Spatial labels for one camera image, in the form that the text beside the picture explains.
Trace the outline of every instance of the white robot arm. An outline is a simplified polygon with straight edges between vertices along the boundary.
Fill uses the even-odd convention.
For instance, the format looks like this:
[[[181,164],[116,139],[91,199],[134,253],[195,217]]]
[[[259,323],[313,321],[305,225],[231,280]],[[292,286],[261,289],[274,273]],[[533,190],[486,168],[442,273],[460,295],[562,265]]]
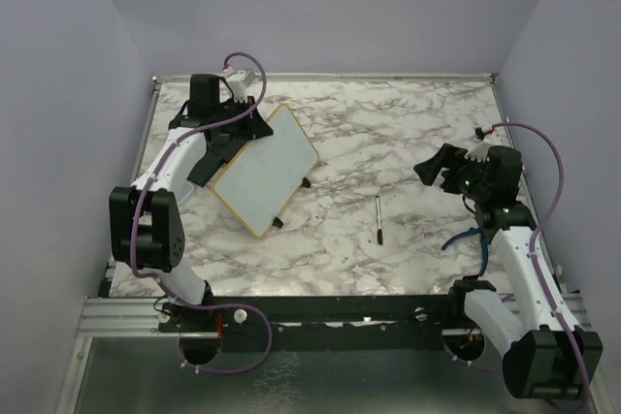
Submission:
[[[457,280],[449,295],[456,300],[460,314],[456,317],[465,315],[475,322],[503,357],[508,390],[516,398],[577,398],[584,389],[580,364],[584,362],[592,377],[602,343],[597,333],[580,328],[565,304],[542,259],[538,239],[535,255],[531,256],[530,241],[536,223],[528,208],[516,200],[521,154],[500,145],[467,151],[444,144],[434,157],[414,170],[428,186],[441,173],[444,192],[474,200],[478,229],[491,239],[503,261],[519,306],[519,319],[491,283],[476,277]],[[572,339],[579,347],[580,361]]]
[[[231,120],[254,102],[245,91],[255,79],[250,70],[235,71],[229,67],[225,77],[192,75],[190,98],[170,122],[168,138],[155,160],[130,187],[117,187],[110,196],[113,256],[130,265],[131,224],[140,193],[148,186],[141,213],[150,215],[143,217],[147,222],[139,224],[136,266],[190,304],[209,303],[212,292],[183,258],[185,236],[178,205],[194,189],[188,180],[204,186],[247,142],[273,134],[256,110],[212,131],[195,131]],[[219,101],[221,81],[232,94],[223,103]]]

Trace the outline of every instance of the whiteboard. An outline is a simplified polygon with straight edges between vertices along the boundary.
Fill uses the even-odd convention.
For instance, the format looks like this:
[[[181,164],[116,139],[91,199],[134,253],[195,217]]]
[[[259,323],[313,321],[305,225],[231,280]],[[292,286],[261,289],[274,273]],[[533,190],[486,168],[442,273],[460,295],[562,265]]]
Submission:
[[[272,136],[251,141],[216,177],[212,191],[257,238],[263,237],[319,154],[289,106],[268,117]]]

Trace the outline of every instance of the marble table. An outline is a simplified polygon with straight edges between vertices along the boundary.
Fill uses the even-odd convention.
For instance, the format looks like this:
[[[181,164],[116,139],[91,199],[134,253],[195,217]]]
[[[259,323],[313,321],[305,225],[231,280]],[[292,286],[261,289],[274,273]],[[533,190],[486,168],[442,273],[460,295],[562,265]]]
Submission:
[[[259,86],[250,93],[258,95]],[[164,143],[188,87],[187,80],[162,84],[141,171]],[[489,83],[270,81],[259,110],[265,117],[279,103],[295,112],[320,156],[309,175],[312,188],[300,189],[280,216],[284,227],[255,239],[209,187],[180,206],[185,260],[217,295],[436,294],[478,272],[477,237],[441,251],[447,239],[475,225],[473,216],[459,196],[424,186],[412,167],[443,143],[472,146],[476,126],[500,120]],[[507,143],[505,133],[497,134],[496,143]],[[376,243],[377,194],[384,245]],[[493,249],[485,278],[510,292]],[[161,291],[117,264],[110,295]]]

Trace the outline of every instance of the black marker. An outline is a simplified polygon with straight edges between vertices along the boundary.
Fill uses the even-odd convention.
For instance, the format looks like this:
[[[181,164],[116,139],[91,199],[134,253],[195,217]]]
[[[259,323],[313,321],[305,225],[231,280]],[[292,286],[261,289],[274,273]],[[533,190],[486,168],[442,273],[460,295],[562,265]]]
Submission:
[[[381,206],[379,205],[379,196],[376,196],[376,216],[377,216],[377,244],[384,244],[384,236],[381,232]]]

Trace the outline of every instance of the purple cable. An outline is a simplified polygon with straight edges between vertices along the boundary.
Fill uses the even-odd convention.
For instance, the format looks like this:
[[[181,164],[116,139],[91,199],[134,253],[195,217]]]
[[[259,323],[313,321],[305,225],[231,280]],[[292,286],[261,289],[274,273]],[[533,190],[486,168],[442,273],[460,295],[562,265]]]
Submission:
[[[272,349],[272,337],[273,337],[272,336],[272,325],[270,324],[270,320],[267,318],[267,316],[260,309],[254,307],[252,305],[247,305],[247,304],[197,305],[197,304],[189,303],[186,300],[184,300],[182,298],[179,298],[177,296],[174,296],[173,293],[171,292],[171,290],[169,290],[166,286],[164,286],[161,283],[161,280],[159,280],[159,278],[158,278],[156,273],[153,273],[153,272],[142,273],[142,272],[140,272],[138,270],[137,261],[136,261],[136,243],[137,243],[137,239],[138,239],[138,227],[139,227],[139,224],[140,224],[140,217],[143,214],[143,206],[145,205],[145,199],[147,198],[148,189],[153,184],[153,181],[157,178],[157,176],[161,172],[162,168],[166,164],[166,161],[171,156],[171,154],[173,152],[175,152],[175,149],[177,149],[179,144],[181,142],[183,142],[184,140],[186,140],[187,138],[189,138],[190,136],[196,135],[197,133],[202,133],[204,131],[211,130],[212,128],[217,128],[217,127],[220,127],[220,126],[228,125],[230,123],[235,123],[236,121],[241,120],[242,118],[250,115],[257,108],[257,106],[261,103],[261,101],[263,100],[263,97],[265,96],[265,91],[267,89],[267,76],[266,76],[266,73],[265,73],[265,69],[258,62],[258,60],[256,58],[252,57],[251,55],[248,55],[247,53],[243,53],[243,52],[233,52],[233,53],[227,55],[227,57],[224,59],[224,68],[226,68],[228,66],[228,61],[232,57],[235,57],[235,56],[245,57],[248,60],[252,61],[258,67],[259,71],[261,72],[261,80],[263,80],[263,86],[261,88],[261,94],[259,95],[259,97],[256,100],[256,102],[252,106],[250,106],[246,111],[243,111],[242,113],[240,113],[240,114],[238,114],[238,115],[236,115],[236,116],[234,116],[232,118],[229,118],[227,120],[217,121],[216,123],[210,123],[209,125],[200,126],[198,128],[195,128],[192,131],[188,131],[187,133],[184,133],[183,135],[181,135],[175,141],[174,144],[171,144],[168,147],[168,149],[166,149],[164,151],[164,153],[162,154],[162,157],[160,158],[159,162],[157,163],[157,165],[153,169],[151,177],[145,183],[145,186],[143,187],[143,190],[140,193],[140,196],[138,197],[138,201],[136,202],[136,209],[134,210],[134,218],[133,218],[133,221],[132,221],[132,231],[131,231],[131,236],[130,236],[130,241],[129,241],[129,265],[130,265],[130,268],[131,268],[132,272],[134,273],[134,275],[136,275],[138,278],[154,278],[155,281],[159,284],[160,288],[162,288],[164,293],[166,293],[166,295],[171,300],[174,300],[177,303],[181,303],[182,305],[185,305],[187,307],[190,307],[190,308],[196,309],[196,310],[212,311],[212,310],[219,310],[219,309],[229,309],[231,307],[235,307],[235,308],[238,308],[238,309],[246,309],[246,310],[250,310],[250,311],[256,313],[265,322],[265,325],[267,326],[267,330],[268,330],[268,343],[267,343],[265,351],[263,352],[261,357],[256,362],[254,362],[253,364],[251,364],[249,366],[246,366],[246,367],[233,368],[233,369],[210,368],[210,367],[205,367],[205,366],[194,366],[194,365],[189,364],[191,367],[198,368],[201,371],[210,372],[210,373],[219,373],[219,374],[236,374],[236,373],[248,372],[250,370],[253,370],[257,366],[260,366],[267,359],[267,357],[270,354],[270,350]]]
[[[492,129],[496,129],[496,128],[503,127],[503,126],[506,126],[506,127],[515,126],[518,128],[524,128],[526,130],[532,131],[533,133],[536,133],[537,135],[539,135],[547,143],[550,149],[552,149],[552,153],[554,154],[554,158],[556,159],[556,163],[559,168],[559,184],[556,189],[556,194],[554,195],[554,199],[552,200],[552,204],[550,204],[550,207],[543,214],[541,221],[539,222],[538,226],[535,228],[535,230],[531,234],[531,239],[529,242],[529,253],[531,255],[531,260],[533,261],[533,266],[535,267],[535,272],[539,279],[539,283],[541,285],[541,288],[543,289],[543,293],[545,294],[545,297],[547,298],[549,305],[554,310],[556,310],[558,308],[558,304],[554,301],[554,297],[552,296],[552,291],[550,290],[550,288],[547,285],[547,282],[545,281],[543,270],[541,269],[539,261],[537,260],[537,253],[535,252],[535,241],[539,233],[541,233],[541,229],[543,228],[543,226],[547,223],[547,221],[552,216],[552,212],[554,212],[554,209],[556,208],[557,204],[559,203],[559,199],[561,198],[561,193],[563,192],[563,185],[565,184],[565,170],[563,169],[563,161],[561,160],[561,155],[559,154],[559,151],[556,148],[556,145],[554,145],[554,143],[552,142],[552,140],[550,140],[542,131],[535,128],[534,126],[529,125],[527,123],[501,122],[501,123],[493,124]],[[578,343],[575,340],[572,329],[570,328],[569,324],[565,320],[565,317],[563,317],[562,314],[557,313],[556,318],[558,319],[559,323],[561,324],[561,327],[563,327],[563,330],[565,331],[568,339],[570,340],[570,345],[572,346],[573,353],[575,354],[575,360],[577,361],[578,368],[580,370],[580,375],[582,377],[582,383],[584,384],[584,398],[582,399],[582,403],[580,403],[580,406],[577,409],[567,410],[566,412],[581,412],[585,410],[586,408],[588,408],[589,402],[591,400],[589,374],[586,369],[586,364],[584,364],[582,353],[580,353],[580,348],[578,346]],[[553,401],[550,401],[550,404],[552,404],[553,406],[559,409],[563,409],[561,406],[559,406]]]

